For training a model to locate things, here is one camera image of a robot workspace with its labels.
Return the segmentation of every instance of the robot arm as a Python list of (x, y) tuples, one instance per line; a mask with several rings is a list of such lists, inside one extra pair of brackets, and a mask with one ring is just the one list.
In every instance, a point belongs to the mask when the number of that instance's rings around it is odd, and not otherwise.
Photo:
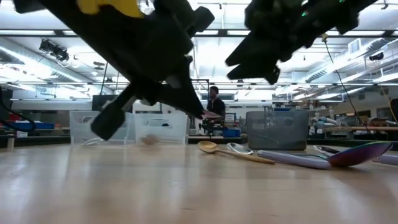
[[(336, 27), (343, 34), (358, 26), (358, 12), (376, 0), (252, 0), (245, 10), (249, 35), (226, 59), (238, 65), (230, 79), (265, 78), (274, 84), (278, 60), (285, 62)], [(141, 13), (136, 0), (14, 0), (19, 13), (48, 9), (129, 81), (130, 85), (94, 120), (91, 128), (108, 140), (135, 100), (174, 106), (196, 118), (203, 107), (193, 89), (187, 56), (190, 40), (214, 20), (187, 0), (153, 0)]]

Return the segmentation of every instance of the yellow robot part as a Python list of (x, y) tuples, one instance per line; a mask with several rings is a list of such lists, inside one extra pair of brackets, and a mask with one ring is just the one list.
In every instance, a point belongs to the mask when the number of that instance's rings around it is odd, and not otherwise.
[(100, 6), (110, 5), (126, 16), (144, 17), (135, 0), (77, 0), (77, 4), (84, 14), (97, 14), (100, 12)]

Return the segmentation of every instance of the wooden table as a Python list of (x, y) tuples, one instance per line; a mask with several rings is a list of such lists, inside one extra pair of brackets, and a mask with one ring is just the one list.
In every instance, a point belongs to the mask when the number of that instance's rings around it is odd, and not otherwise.
[(187, 148), (0, 154), (0, 223), (396, 224), (398, 167), (266, 165)]

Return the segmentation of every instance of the transparent storage container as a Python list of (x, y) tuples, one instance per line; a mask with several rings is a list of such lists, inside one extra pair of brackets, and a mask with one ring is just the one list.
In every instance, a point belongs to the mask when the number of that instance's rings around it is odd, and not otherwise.
[(155, 136), (158, 144), (188, 144), (189, 118), (185, 113), (135, 114), (136, 140)]
[(112, 138), (104, 141), (91, 131), (91, 123), (99, 111), (70, 111), (70, 142), (72, 145), (110, 145), (122, 146), (134, 144), (134, 115), (126, 113), (126, 121), (115, 132)]
[(308, 111), (250, 111), (246, 113), (251, 149), (302, 151), (307, 148)]

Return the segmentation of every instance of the person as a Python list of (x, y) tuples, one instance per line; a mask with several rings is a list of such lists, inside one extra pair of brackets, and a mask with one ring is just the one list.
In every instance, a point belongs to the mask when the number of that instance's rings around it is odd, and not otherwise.
[(225, 119), (225, 104), (218, 98), (218, 87), (210, 87), (210, 100), (207, 103), (207, 110), (220, 115), (219, 118), (209, 119), (211, 123), (219, 123)]

